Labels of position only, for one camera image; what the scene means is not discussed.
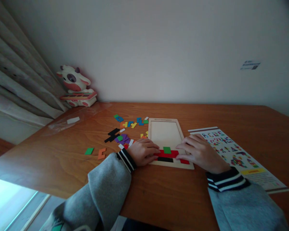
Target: striped cuff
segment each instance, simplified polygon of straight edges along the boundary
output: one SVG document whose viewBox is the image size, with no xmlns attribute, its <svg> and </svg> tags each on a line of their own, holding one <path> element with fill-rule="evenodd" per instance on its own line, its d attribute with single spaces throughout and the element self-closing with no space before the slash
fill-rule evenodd
<svg viewBox="0 0 289 231">
<path fill-rule="evenodd" d="M 136 168 L 136 164 L 129 153 L 123 148 L 120 152 L 117 153 L 118 159 L 122 160 L 127 170 L 132 173 Z"/>
<path fill-rule="evenodd" d="M 209 188 L 216 192 L 240 190 L 250 186 L 249 181 L 235 167 L 231 167 L 231 170 L 220 174 L 206 173 L 206 177 L 208 178 Z"/>
</svg>

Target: yellow label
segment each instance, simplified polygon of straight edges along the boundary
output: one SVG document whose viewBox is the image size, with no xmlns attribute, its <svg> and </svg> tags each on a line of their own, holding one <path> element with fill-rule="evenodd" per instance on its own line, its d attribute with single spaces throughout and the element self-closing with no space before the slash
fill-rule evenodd
<svg viewBox="0 0 289 231">
<path fill-rule="evenodd" d="M 263 168 L 241 171 L 241 173 L 242 173 L 243 175 L 249 175 L 249 174 L 255 174 L 255 173 L 262 173 L 262 172 L 265 172 L 265 170 L 264 170 Z"/>
</svg>

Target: plastic bag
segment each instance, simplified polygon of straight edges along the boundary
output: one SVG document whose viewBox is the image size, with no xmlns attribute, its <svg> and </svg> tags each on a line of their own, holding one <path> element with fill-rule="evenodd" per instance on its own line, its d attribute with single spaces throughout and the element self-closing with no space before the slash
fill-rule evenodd
<svg viewBox="0 0 289 231">
<path fill-rule="evenodd" d="M 42 132 L 41 136 L 50 136 L 57 134 L 61 131 L 64 131 L 70 127 L 73 127 L 75 124 L 81 123 L 87 119 L 92 118 L 97 113 L 109 108 L 112 106 L 111 103 L 100 103 L 96 102 L 91 107 L 79 107 L 79 110 L 74 111 L 71 114 L 68 114 L 68 111 L 66 112 L 67 115 L 64 116 L 62 119 L 52 122 L 51 124 L 46 126 L 46 129 Z M 79 117 L 79 120 L 75 123 L 68 124 L 67 120 Z"/>
</svg>

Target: red puzzle piece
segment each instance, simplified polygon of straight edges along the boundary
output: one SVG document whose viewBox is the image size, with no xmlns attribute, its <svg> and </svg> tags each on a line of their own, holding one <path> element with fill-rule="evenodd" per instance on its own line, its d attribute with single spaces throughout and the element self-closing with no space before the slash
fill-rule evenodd
<svg viewBox="0 0 289 231">
<path fill-rule="evenodd" d="M 187 161 L 187 160 L 182 160 L 181 159 L 180 161 L 181 161 L 182 164 L 189 164 L 189 161 Z"/>
<path fill-rule="evenodd" d="M 176 150 L 171 150 L 171 154 L 165 154 L 164 150 L 160 150 L 160 151 L 161 151 L 161 153 L 159 153 L 159 154 L 156 153 L 154 155 L 156 155 L 158 157 L 166 157 L 166 158 L 176 158 L 177 155 L 179 155 L 179 152 Z"/>
</svg>

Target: cow eye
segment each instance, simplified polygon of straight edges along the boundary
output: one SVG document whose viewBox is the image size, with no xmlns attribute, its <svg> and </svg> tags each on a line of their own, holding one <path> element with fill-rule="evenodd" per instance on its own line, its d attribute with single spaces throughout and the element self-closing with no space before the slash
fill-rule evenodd
<svg viewBox="0 0 289 231">
<path fill-rule="evenodd" d="M 72 74 L 67 74 L 67 79 L 71 82 L 76 82 L 76 78 Z"/>
</svg>

